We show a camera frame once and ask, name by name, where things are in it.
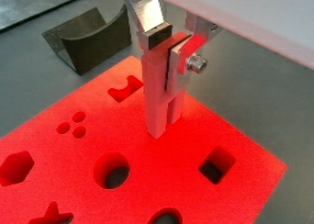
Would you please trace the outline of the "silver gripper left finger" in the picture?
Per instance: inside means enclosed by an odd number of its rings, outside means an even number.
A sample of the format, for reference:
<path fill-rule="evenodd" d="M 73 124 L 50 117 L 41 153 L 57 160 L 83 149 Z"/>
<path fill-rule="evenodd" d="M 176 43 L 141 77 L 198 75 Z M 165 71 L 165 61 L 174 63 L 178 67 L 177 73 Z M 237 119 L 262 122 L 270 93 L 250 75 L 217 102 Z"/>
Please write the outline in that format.
<path fill-rule="evenodd" d="M 160 0 L 126 0 L 133 16 L 141 47 L 152 50 L 173 35 L 173 25 L 165 21 Z"/>

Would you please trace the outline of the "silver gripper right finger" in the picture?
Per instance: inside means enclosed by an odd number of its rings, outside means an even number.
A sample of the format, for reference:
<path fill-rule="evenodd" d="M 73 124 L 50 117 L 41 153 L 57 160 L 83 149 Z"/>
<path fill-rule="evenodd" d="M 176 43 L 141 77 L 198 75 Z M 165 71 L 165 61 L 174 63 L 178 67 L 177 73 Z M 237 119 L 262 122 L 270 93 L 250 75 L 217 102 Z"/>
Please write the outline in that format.
<path fill-rule="evenodd" d="M 186 87 L 192 73 L 202 73 L 208 60 L 201 50 L 217 34 L 217 24 L 188 12 L 186 29 L 193 32 L 172 49 L 169 62 L 168 92 L 180 93 Z"/>

